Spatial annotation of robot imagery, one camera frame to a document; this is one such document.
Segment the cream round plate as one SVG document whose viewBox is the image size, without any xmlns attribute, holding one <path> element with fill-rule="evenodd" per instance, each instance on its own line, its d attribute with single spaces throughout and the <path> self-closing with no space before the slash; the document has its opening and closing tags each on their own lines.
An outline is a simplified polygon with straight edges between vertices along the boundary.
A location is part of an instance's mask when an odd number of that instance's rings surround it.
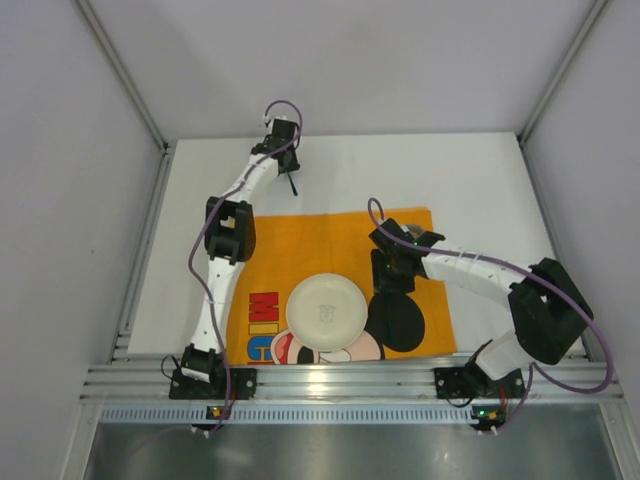
<svg viewBox="0 0 640 480">
<path fill-rule="evenodd" d="M 322 273 L 300 282 L 286 304 L 286 322 L 304 347 L 333 352 L 364 331 L 368 305 L 358 286 L 344 276 Z"/>
</svg>

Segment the orange cartoon mouse placemat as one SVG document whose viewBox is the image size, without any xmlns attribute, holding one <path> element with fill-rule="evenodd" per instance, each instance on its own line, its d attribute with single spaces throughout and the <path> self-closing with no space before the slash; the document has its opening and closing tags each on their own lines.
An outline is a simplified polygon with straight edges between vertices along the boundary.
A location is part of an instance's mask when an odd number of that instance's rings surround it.
<svg viewBox="0 0 640 480">
<path fill-rule="evenodd" d="M 437 281 L 419 281 L 413 292 L 395 294 L 397 341 L 389 347 L 388 297 L 379 297 L 373 289 L 372 229 L 364 211 L 257 218 L 257 244 L 235 288 L 227 326 L 231 364 L 346 363 L 456 352 L 446 290 Z M 351 345 L 333 352 L 302 346 L 286 322 L 293 289 L 322 273 L 354 282 L 369 307 L 364 331 Z"/>
</svg>

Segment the small grey metal cup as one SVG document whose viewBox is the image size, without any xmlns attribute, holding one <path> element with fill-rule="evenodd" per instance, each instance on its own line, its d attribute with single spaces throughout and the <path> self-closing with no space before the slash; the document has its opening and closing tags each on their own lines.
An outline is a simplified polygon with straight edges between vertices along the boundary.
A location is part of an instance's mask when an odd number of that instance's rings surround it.
<svg viewBox="0 0 640 480">
<path fill-rule="evenodd" d="M 419 238 L 425 230 L 418 224 L 406 224 L 405 225 L 407 232 L 414 238 Z"/>
</svg>

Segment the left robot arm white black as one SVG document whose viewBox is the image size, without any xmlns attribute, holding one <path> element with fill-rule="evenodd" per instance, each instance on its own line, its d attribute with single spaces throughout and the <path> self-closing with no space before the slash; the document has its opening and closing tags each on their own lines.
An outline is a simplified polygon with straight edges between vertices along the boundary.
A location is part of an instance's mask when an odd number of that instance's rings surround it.
<svg viewBox="0 0 640 480">
<path fill-rule="evenodd" d="M 189 254 L 188 269 L 204 289 L 201 313 L 185 348 L 181 374 L 212 385 L 224 385 L 230 375 L 225 341 L 235 287 L 252 257 L 257 234 L 252 202 L 280 175 L 300 168 L 296 148 L 301 124 L 278 116 L 266 121 L 264 139 L 250 152 L 236 181 L 219 197 L 208 200 L 205 225 L 195 246 L 207 255 L 207 274 L 199 275 Z"/>
</svg>

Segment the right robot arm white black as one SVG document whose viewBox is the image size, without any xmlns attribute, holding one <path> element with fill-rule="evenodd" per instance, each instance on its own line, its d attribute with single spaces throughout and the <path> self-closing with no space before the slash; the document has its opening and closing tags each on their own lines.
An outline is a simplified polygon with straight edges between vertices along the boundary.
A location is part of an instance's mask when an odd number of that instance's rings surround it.
<svg viewBox="0 0 640 480">
<path fill-rule="evenodd" d="M 415 232 L 392 218 L 378 223 L 369 238 L 383 256 L 385 281 L 401 286 L 417 277 L 440 281 L 508 311 L 512 327 L 486 341 L 465 365 L 476 385 L 497 382 L 524 367 L 538 370 L 559 363 L 594 324 L 586 300 L 554 259 L 520 266 L 466 250 L 436 232 Z"/>
</svg>

